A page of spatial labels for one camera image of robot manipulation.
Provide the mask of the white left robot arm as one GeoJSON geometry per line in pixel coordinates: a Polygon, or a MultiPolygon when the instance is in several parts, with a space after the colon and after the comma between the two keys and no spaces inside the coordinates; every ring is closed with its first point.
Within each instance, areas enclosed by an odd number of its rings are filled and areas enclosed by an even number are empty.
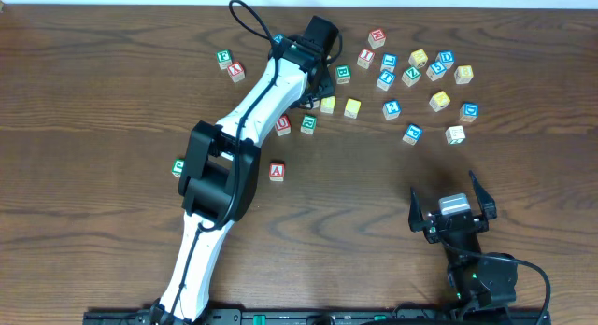
{"type": "Polygon", "coordinates": [[[289,108],[334,90],[330,51],[339,35],[272,40],[266,68],[241,103],[214,124],[191,131],[178,192],[183,237],[171,280],[149,311],[153,324],[192,324],[204,313],[223,241],[257,189],[261,146],[289,108]]]}

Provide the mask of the blue 2 block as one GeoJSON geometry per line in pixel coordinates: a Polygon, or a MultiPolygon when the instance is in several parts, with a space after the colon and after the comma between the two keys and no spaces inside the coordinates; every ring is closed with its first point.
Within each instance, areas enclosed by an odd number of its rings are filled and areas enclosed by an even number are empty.
{"type": "Polygon", "coordinates": [[[401,107],[397,100],[390,100],[383,104],[382,112],[386,120],[393,120],[400,116],[401,107]]]}

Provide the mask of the red A block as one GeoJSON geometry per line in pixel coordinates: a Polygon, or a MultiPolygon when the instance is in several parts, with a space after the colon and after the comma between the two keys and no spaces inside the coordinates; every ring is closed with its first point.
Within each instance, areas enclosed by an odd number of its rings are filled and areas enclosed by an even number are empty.
{"type": "Polygon", "coordinates": [[[269,166],[269,179],[271,181],[283,181],[285,177],[285,164],[271,162],[269,166]]]}

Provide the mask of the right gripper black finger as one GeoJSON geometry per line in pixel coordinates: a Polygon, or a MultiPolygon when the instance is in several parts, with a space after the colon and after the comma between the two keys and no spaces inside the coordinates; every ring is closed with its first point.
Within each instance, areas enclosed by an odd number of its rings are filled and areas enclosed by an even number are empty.
{"type": "Polygon", "coordinates": [[[494,199],[482,187],[473,171],[469,171],[469,176],[472,180],[473,189],[477,197],[477,202],[479,204],[482,215],[486,219],[496,219],[497,208],[494,199]]]}
{"type": "Polygon", "coordinates": [[[408,225],[411,232],[421,232],[424,229],[424,219],[420,209],[420,202],[413,188],[410,188],[408,225]]]}

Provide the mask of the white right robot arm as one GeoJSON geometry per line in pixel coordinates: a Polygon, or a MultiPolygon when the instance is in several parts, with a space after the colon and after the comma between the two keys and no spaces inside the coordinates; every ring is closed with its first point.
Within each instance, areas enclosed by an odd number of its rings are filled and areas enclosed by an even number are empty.
{"type": "Polygon", "coordinates": [[[423,233],[430,244],[441,244],[448,259],[448,282],[456,290],[460,307],[486,310],[507,306],[516,300],[518,265],[504,253],[484,254],[477,236],[489,230],[497,218],[494,199],[474,173],[469,176],[480,212],[474,213],[463,193],[439,200],[439,209],[424,215],[419,198],[410,191],[408,226],[423,233]]]}

